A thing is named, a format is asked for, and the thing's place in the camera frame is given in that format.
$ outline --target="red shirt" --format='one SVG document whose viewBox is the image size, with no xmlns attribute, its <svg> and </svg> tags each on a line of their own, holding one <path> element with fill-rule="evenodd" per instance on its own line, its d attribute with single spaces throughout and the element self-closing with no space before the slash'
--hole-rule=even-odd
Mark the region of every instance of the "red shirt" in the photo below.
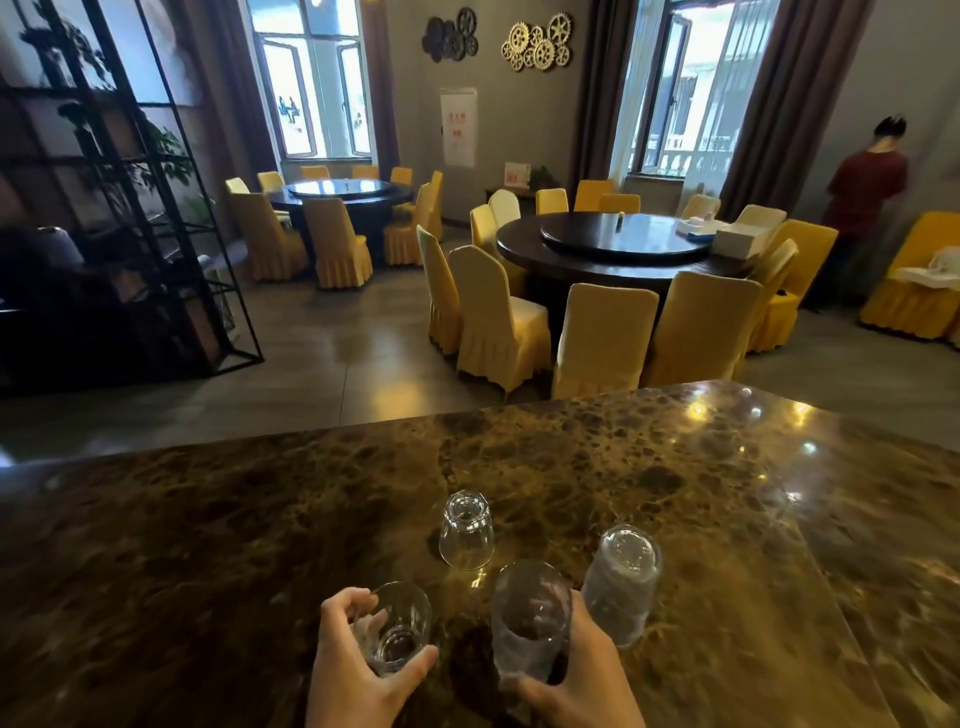
<svg viewBox="0 0 960 728">
<path fill-rule="evenodd" d="M 896 151 L 864 150 L 844 159 L 827 188 L 833 200 L 824 225 L 842 235 L 869 235 L 883 202 L 906 189 L 907 166 L 907 158 Z"/>
</svg>

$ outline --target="upside-down glass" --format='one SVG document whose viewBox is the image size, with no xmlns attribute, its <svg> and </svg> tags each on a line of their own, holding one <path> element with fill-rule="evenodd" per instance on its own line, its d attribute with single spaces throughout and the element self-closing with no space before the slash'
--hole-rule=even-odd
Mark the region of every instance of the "upside-down glass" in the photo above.
<svg viewBox="0 0 960 728">
<path fill-rule="evenodd" d="M 493 556 L 493 520 L 487 500 L 479 493 L 460 491 L 446 501 L 440 555 L 451 567 L 479 569 Z"/>
<path fill-rule="evenodd" d="M 493 663 L 500 675 L 545 681 L 570 630 L 570 585 L 549 564 L 517 561 L 496 577 L 491 601 Z"/>
<path fill-rule="evenodd" d="M 660 548 L 643 531 L 621 523 L 601 537 L 584 579 L 584 603 L 618 647 L 643 634 L 661 567 Z"/>
<path fill-rule="evenodd" d="M 380 677 L 397 672 L 430 639 L 430 600 L 409 581 L 392 581 L 376 589 L 371 615 L 357 615 L 350 628 L 360 652 Z"/>
</svg>

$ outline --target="white sign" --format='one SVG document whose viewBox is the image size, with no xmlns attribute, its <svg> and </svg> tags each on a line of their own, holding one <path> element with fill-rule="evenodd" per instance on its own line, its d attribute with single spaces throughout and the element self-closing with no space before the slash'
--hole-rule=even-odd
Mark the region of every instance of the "white sign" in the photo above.
<svg viewBox="0 0 960 728">
<path fill-rule="evenodd" d="M 440 111 L 446 166 L 472 168 L 477 151 L 477 89 L 442 88 Z"/>
</svg>

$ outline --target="round dining table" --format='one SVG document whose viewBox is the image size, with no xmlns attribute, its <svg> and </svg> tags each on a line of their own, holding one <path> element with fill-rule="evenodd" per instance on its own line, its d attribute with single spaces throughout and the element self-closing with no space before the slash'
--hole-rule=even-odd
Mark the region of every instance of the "round dining table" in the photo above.
<svg viewBox="0 0 960 728">
<path fill-rule="evenodd" d="M 311 267 L 317 262 L 310 229 L 303 215 L 303 201 L 337 197 L 347 206 L 353 231 L 367 236 L 373 265 L 384 265 L 383 229 L 394 217 L 394 206 L 413 199 L 413 187 L 382 180 L 308 180 L 287 184 L 267 193 L 274 209 L 290 214 L 290 223 L 300 233 Z"/>
</svg>

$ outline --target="wall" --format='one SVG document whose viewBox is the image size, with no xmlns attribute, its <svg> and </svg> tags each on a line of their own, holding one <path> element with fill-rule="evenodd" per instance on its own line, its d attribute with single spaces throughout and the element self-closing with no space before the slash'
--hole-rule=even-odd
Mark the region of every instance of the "wall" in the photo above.
<svg viewBox="0 0 960 728">
<path fill-rule="evenodd" d="M 956 0 L 877 0 L 794 215 L 819 220 L 827 184 L 848 154 L 865 147 L 892 113 L 908 122 L 908 191 L 888 203 L 881 225 L 854 265 L 852 286 L 868 292 L 881 279 L 906 232 L 929 209 L 960 211 L 960 54 Z"/>
<path fill-rule="evenodd" d="M 445 0 L 387 0 L 394 67 L 400 161 L 416 182 L 444 171 L 443 215 L 459 221 L 485 202 L 485 187 L 503 183 L 504 162 L 545 165 L 566 183 L 573 148 L 588 0 L 474 0 L 479 53 L 434 63 L 420 41 L 431 15 L 455 19 L 461 4 Z M 515 73 L 500 55 L 514 23 L 546 27 L 557 12 L 573 17 L 572 60 L 566 68 Z M 479 142 L 475 169 L 444 167 L 440 89 L 476 88 Z"/>
</svg>

